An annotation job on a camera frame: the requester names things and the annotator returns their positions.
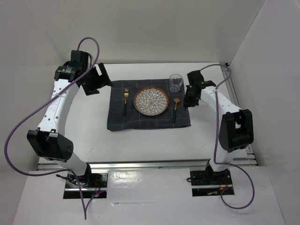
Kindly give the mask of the floral plate orange rim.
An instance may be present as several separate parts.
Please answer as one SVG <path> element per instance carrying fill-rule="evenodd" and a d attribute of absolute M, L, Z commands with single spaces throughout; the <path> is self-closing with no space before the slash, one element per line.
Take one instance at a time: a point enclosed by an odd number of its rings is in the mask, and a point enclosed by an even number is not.
<path fill-rule="evenodd" d="M 146 116 L 157 116 L 167 109 L 169 98 L 160 88 L 146 87 L 136 93 L 133 103 L 139 113 Z"/>

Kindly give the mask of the gold fork green handle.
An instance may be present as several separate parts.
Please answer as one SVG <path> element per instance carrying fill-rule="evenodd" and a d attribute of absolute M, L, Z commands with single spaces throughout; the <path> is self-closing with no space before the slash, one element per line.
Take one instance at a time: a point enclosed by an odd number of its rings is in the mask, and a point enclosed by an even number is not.
<path fill-rule="evenodd" d="M 129 96 L 129 89 L 125 88 L 124 89 L 124 98 L 125 98 L 125 100 L 124 100 L 124 106 L 123 106 L 123 117 L 125 117 L 126 114 L 127 114 L 127 98 L 128 98 L 128 96 Z"/>

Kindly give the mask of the dark checked cloth napkin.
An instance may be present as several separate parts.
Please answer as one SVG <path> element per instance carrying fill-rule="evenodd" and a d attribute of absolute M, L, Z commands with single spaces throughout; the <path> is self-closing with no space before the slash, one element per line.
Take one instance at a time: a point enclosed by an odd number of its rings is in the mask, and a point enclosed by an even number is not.
<path fill-rule="evenodd" d="M 157 87 L 162 89 L 169 97 L 167 109 L 157 116 L 146 116 L 139 113 L 133 103 L 135 94 L 146 87 Z M 127 114 L 123 117 L 124 89 L 129 89 L 127 98 Z M 169 79 L 151 80 L 119 80 L 113 81 L 111 87 L 107 129 L 110 131 L 122 131 L 127 129 L 165 129 L 165 128 L 186 128 L 191 126 L 188 109 L 183 107 L 184 84 L 178 92 L 171 92 Z M 175 108 L 174 98 L 179 98 L 177 105 L 176 122 L 172 123 L 173 111 Z"/>

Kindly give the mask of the clear plastic cup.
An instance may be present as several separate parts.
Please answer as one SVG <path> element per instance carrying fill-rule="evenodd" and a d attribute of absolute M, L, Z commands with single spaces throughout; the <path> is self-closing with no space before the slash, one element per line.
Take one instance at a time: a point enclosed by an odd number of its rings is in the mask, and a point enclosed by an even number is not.
<path fill-rule="evenodd" d="M 172 74 L 169 77 L 169 85 L 170 85 L 170 91 L 171 92 L 178 92 L 181 88 L 181 85 L 183 83 L 183 78 L 179 74 Z"/>

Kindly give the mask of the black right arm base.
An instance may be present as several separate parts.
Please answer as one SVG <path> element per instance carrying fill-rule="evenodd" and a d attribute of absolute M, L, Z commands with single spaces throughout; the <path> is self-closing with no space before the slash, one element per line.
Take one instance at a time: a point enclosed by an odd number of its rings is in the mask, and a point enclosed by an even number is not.
<path fill-rule="evenodd" d="M 235 195 L 230 171 L 214 175 L 208 169 L 190 171 L 190 177 L 186 179 L 191 184 L 192 196 L 217 196 L 224 191 L 223 195 Z"/>

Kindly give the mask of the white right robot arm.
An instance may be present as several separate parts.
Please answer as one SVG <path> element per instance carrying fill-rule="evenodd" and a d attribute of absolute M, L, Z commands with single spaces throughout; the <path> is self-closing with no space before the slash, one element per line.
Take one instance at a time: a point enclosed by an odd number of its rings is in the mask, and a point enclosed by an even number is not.
<path fill-rule="evenodd" d="M 228 173 L 229 164 L 239 152 L 254 141 L 253 115 L 225 97 L 212 81 L 188 85 L 184 107 L 195 107 L 199 100 L 207 103 L 216 113 L 216 138 L 213 158 L 205 168 L 205 180 L 217 184 Z"/>

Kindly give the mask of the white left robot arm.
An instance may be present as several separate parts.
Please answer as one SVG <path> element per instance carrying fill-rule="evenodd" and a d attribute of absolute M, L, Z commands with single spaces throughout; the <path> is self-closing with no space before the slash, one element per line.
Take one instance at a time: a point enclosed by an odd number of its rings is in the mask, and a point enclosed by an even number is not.
<path fill-rule="evenodd" d="M 83 77 L 77 84 L 73 84 L 63 93 L 72 78 L 77 78 L 83 71 L 80 68 L 60 66 L 56 71 L 62 78 L 56 78 L 52 94 L 53 102 L 48 105 L 44 118 L 36 130 L 29 130 L 27 140 L 35 153 L 48 161 L 53 161 L 64 169 L 72 170 L 76 174 L 76 182 L 87 187 L 94 176 L 90 165 L 82 161 L 74 152 L 74 144 L 64 136 L 68 113 L 79 88 L 83 88 L 86 95 L 98 94 L 104 86 L 112 86 L 103 63 L 99 63 Z"/>

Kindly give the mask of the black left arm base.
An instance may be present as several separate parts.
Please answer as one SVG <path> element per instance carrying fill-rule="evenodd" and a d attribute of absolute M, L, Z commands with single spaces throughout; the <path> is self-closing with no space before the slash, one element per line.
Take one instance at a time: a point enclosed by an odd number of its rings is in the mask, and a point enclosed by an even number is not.
<path fill-rule="evenodd" d="M 69 172 L 65 176 L 56 174 L 56 177 L 59 177 L 65 181 L 63 199 L 81 198 L 78 182 L 72 173 Z M 107 197 L 107 172 L 93 173 L 91 181 L 82 182 L 81 178 L 79 180 L 83 199 L 90 199 L 91 197 L 102 199 Z"/>

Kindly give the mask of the gold spoon green handle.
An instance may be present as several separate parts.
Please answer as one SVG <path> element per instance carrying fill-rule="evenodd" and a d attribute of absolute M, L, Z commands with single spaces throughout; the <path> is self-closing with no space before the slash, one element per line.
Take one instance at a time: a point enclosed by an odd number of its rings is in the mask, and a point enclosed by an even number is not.
<path fill-rule="evenodd" d="M 180 99 L 179 98 L 174 98 L 173 100 L 175 102 L 175 108 L 174 108 L 174 111 L 173 111 L 173 114 L 172 114 L 172 123 L 175 123 L 176 122 L 177 105 L 180 102 Z"/>

